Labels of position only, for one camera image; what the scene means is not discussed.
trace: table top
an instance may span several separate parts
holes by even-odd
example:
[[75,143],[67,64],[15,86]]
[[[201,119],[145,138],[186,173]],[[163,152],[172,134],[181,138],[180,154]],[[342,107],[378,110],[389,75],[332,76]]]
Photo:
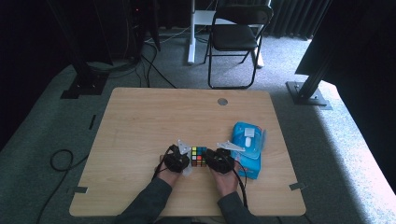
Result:
[[[228,104],[220,105],[225,99]],[[267,131],[258,179],[247,180],[247,203],[256,216],[305,213],[271,97],[265,91],[116,88],[92,145],[70,214],[116,216],[150,182],[160,155],[177,139],[216,149],[244,121]],[[175,185],[161,216],[221,216],[207,167],[193,167]]]

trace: blue packaging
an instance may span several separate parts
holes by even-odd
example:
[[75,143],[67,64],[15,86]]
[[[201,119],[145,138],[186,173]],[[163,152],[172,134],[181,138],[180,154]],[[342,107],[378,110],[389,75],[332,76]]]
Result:
[[232,151],[231,156],[245,168],[239,170],[240,176],[257,179],[262,168],[262,150],[265,145],[266,131],[254,124],[238,121],[233,126],[232,143],[245,151]]

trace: round hole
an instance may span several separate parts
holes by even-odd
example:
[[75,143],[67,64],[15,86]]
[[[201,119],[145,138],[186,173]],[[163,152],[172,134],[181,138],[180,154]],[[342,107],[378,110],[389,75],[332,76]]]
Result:
[[219,103],[219,105],[227,105],[228,101],[224,98],[219,98],[218,103]]

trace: rubik's cube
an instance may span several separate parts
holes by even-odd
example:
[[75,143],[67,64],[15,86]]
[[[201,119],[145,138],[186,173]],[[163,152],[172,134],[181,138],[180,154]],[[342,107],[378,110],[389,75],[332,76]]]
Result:
[[191,148],[191,166],[205,167],[206,160],[204,159],[203,153],[206,151],[206,147],[192,147]]

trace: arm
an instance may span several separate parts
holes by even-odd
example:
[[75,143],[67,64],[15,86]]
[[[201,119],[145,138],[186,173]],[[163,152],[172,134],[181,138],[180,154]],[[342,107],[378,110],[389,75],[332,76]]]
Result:
[[[238,164],[235,163],[235,170],[238,170]],[[238,193],[238,179],[233,172],[227,174],[218,173],[210,169],[213,175],[216,187],[221,196],[218,206],[228,224],[236,223],[260,223],[259,219],[252,215],[242,204]]]
[[152,223],[165,208],[166,202],[172,192],[172,187],[180,177],[179,173],[167,169],[159,172],[157,177],[143,189],[134,201],[116,217],[116,224]]
[[260,223],[259,219],[252,215],[242,204],[236,191],[222,197],[218,201],[218,206],[227,224]]

